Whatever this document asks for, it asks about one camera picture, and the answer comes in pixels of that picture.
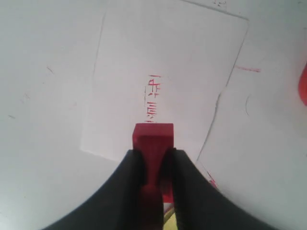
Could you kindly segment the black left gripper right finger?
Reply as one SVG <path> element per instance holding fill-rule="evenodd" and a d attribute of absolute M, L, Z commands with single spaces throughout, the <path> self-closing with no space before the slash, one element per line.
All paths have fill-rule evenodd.
<path fill-rule="evenodd" d="M 171 181 L 179 230 L 272 230 L 206 180 L 186 152 L 171 149 Z"/>

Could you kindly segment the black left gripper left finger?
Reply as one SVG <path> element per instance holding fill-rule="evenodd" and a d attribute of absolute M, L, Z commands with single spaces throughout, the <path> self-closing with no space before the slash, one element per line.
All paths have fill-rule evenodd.
<path fill-rule="evenodd" d="M 136 230 L 138 194 L 144 181 L 139 151 L 128 150 L 109 179 L 83 204 L 48 230 Z"/>

